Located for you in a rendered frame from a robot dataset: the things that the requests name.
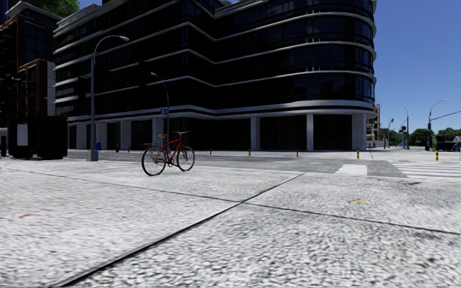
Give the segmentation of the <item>pale concrete building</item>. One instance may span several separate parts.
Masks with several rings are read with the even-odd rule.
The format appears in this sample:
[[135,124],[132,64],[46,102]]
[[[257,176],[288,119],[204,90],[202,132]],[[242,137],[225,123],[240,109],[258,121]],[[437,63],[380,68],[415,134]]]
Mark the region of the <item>pale concrete building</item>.
[[366,122],[366,147],[375,148],[380,135],[380,104],[375,104],[376,115]]

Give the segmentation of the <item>brown brick building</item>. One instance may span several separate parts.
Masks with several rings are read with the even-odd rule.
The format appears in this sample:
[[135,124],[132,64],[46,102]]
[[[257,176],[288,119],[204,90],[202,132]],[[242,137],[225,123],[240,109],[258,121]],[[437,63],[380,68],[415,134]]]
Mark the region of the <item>brown brick building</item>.
[[32,0],[0,0],[0,128],[55,115],[53,32],[60,20]]

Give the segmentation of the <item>traffic light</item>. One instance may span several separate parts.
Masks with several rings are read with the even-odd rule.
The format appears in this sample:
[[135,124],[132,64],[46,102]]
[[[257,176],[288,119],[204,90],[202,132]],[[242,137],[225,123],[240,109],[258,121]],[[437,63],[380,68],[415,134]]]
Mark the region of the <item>traffic light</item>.
[[432,110],[433,108],[441,103],[441,102],[445,102],[445,101],[448,101],[449,98],[445,98],[445,99],[442,99],[442,100],[439,100],[437,102],[435,102],[430,110],[429,110],[429,115],[428,115],[428,123],[427,123],[427,129],[426,129],[426,142],[425,142],[425,150],[426,151],[430,151],[430,149],[433,147],[433,144],[432,144],[432,120],[436,120],[436,119],[441,119],[441,118],[444,118],[444,117],[447,117],[447,116],[451,116],[451,115],[455,115],[457,113],[460,113],[461,112],[461,109],[458,109],[457,111],[455,112],[451,112],[451,113],[448,113],[448,114],[445,114],[445,115],[442,115],[442,116],[437,116],[435,118],[431,118],[432,116]]
[[405,107],[405,112],[406,112],[406,119],[405,121],[402,123],[402,126],[401,126],[401,131],[402,131],[402,137],[403,137],[403,140],[402,140],[402,147],[404,149],[409,149],[409,113],[408,113],[408,108]]

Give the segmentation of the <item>dark glass building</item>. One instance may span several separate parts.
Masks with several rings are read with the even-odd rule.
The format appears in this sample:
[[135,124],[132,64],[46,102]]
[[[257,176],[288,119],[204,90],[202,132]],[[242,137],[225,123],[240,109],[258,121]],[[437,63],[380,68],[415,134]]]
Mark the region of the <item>dark glass building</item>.
[[55,113],[69,146],[142,149],[166,132],[194,149],[366,147],[375,112],[376,0],[102,0],[54,32]]

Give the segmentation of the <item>trees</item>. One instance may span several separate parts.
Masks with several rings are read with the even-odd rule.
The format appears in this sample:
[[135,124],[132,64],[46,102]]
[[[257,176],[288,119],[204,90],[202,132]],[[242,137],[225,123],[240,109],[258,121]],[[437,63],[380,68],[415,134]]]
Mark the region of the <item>trees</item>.
[[[382,128],[380,132],[382,139],[387,138],[387,128]],[[436,141],[453,141],[455,137],[461,136],[461,129],[446,128],[444,130],[439,130],[437,133],[432,131],[432,136],[436,137],[436,140],[433,141],[435,144]],[[402,133],[398,133],[397,130],[390,129],[390,145],[399,146],[402,143],[403,137]],[[410,146],[425,146],[426,142],[426,129],[419,128],[416,129],[409,135],[409,145]]]

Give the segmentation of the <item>red bicycle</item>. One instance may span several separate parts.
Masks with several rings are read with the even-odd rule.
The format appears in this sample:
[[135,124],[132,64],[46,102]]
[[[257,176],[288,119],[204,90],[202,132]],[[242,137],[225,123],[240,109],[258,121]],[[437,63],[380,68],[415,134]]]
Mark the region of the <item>red bicycle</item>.
[[[189,133],[190,131],[176,131],[179,134],[179,138],[171,142],[168,142],[166,138],[168,134],[159,134],[158,136],[163,139],[163,145],[149,145],[142,156],[142,168],[144,172],[149,176],[159,175],[164,170],[165,165],[177,166],[182,171],[190,170],[195,162],[194,151],[189,146],[185,146],[182,142],[182,134]],[[176,149],[169,155],[168,149],[169,144],[178,142]],[[153,163],[153,168],[157,169],[155,172],[150,172],[145,165],[145,156],[149,153],[150,159]]]

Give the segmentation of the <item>tree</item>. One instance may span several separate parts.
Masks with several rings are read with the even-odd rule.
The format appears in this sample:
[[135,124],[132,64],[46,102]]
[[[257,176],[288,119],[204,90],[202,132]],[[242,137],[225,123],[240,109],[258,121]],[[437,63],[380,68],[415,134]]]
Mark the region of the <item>tree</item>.
[[8,0],[8,8],[11,9],[19,1],[28,2],[61,17],[77,12],[80,5],[79,0]]

